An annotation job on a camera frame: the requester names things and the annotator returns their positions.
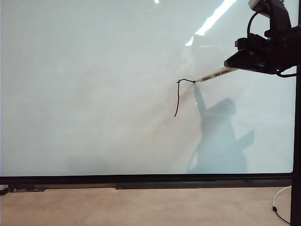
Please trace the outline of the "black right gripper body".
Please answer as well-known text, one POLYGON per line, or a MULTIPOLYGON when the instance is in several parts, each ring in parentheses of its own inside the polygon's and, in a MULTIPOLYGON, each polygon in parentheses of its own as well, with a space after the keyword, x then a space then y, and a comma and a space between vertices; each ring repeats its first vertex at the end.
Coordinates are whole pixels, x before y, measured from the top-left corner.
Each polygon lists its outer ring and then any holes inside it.
POLYGON ((238 51, 241 50, 258 50, 267 52, 270 50, 283 51, 281 57, 282 67, 277 71, 285 71, 293 67, 293 30, 286 29, 274 34, 268 32, 268 37, 264 38, 258 34, 251 33, 247 30, 246 38, 239 38, 235 41, 238 51))

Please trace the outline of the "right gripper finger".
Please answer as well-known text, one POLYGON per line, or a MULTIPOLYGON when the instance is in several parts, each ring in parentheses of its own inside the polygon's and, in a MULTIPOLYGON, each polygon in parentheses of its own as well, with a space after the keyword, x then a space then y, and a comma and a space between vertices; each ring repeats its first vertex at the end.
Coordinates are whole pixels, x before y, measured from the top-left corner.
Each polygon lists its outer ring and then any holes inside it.
POLYGON ((224 66, 265 74, 276 74, 282 67, 283 51, 241 50, 224 61, 224 66))

